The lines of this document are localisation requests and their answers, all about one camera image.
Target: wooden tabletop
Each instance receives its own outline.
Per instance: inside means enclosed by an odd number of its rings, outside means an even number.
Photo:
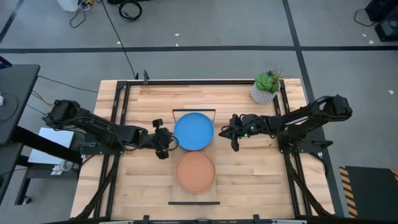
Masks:
[[[95,107],[98,116],[110,119],[116,83],[116,80],[101,82]],[[292,111],[307,105],[299,79],[285,79],[285,85]],[[253,102],[251,88],[252,85],[133,86],[126,124],[146,128],[150,133],[154,132],[152,120],[159,118],[166,128],[174,130],[173,109],[216,110],[214,139],[204,150],[215,163],[216,179],[206,192],[191,194],[183,191],[174,177],[176,162],[186,153],[183,149],[170,152],[166,160],[159,160],[150,149],[125,152],[119,163],[112,219],[142,220],[144,215],[150,215],[151,220],[250,219],[254,214],[260,218],[293,218],[284,159],[277,141],[267,135],[240,139],[240,151],[234,152],[231,141],[218,136],[233,113],[275,115],[273,103]],[[123,96],[122,92],[116,123],[120,121]],[[309,190],[333,213],[322,163],[308,154],[301,154],[301,158]],[[97,191],[102,161],[103,156],[95,156],[81,168],[71,217],[78,215]],[[304,214],[301,192],[296,189]],[[107,198],[108,190],[103,197],[101,215],[105,214]],[[216,201],[220,205],[168,204],[182,200]]]

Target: gray floor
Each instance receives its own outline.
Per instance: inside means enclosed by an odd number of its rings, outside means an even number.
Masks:
[[[373,27],[353,22],[354,11],[369,1],[290,0],[300,44],[398,45],[380,42]],[[16,2],[0,3],[0,30]],[[122,21],[116,7],[106,6],[126,47],[293,46],[282,0],[153,0],[142,3],[144,13],[135,23]],[[102,5],[94,4],[86,13],[86,22],[72,29],[69,19],[73,13],[61,10],[56,1],[25,0],[0,49],[120,47]],[[364,12],[358,16],[369,22]],[[283,68],[285,77],[302,77],[296,54],[289,51],[129,52],[127,55],[136,72],[146,69],[151,78],[253,78],[274,66]],[[132,79],[123,53],[2,56],[12,63],[37,63],[42,67],[42,76],[92,90],[98,89],[100,80]],[[398,131],[394,118],[398,109],[398,52],[304,52],[303,56],[315,97],[338,93],[349,99],[354,110],[349,120],[324,127],[326,138],[335,142],[330,147],[334,167],[398,169],[398,152],[394,147],[398,143],[394,136]],[[95,106],[95,94],[46,80],[38,80],[34,89],[49,101],[77,100],[89,110]],[[50,109],[36,98],[29,99],[28,104],[43,112]],[[38,132],[44,126],[40,118],[40,113],[26,108],[19,125]],[[14,174],[0,207],[0,223],[66,220],[76,181],[35,180],[28,190],[34,199],[32,204],[15,206],[23,173]]]

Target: succulent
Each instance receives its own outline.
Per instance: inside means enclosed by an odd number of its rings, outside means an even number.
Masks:
[[[281,71],[269,70],[268,72],[261,73],[256,78],[256,86],[258,90],[266,91],[268,93],[275,93],[279,89],[279,80],[281,78]]]

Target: plate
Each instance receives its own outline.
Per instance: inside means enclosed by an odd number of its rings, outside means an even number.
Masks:
[[[175,124],[174,135],[181,148],[199,151],[209,145],[213,139],[213,123],[201,113],[185,114]]]
[[[192,193],[204,192],[210,188],[216,177],[213,161],[202,152],[188,152],[183,155],[175,169],[177,182]]]

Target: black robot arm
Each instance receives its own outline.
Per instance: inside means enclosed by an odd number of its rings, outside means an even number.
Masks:
[[[346,98],[340,95],[323,96],[283,116],[233,114],[229,126],[224,126],[219,136],[232,140],[231,147],[234,151],[239,151],[238,138],[257,134],[268,134],[271,138],[280,136],[284,142],[295,144],[310,131],[329,121],[344,121],[351,117],[352,113]]]
[[[56,100],[49,114],[43,117],[47,126],[54,129],[76,127],[92,134],[95,139],[109,148],[153,148],[159,159],[169,157],[169,144],[173,141],[172,133],[167,128],[161,128],[161,119],[152,122],[155,134],[137,126],[121,126],[101,118],[86,109],[80,108],[76,101]]]

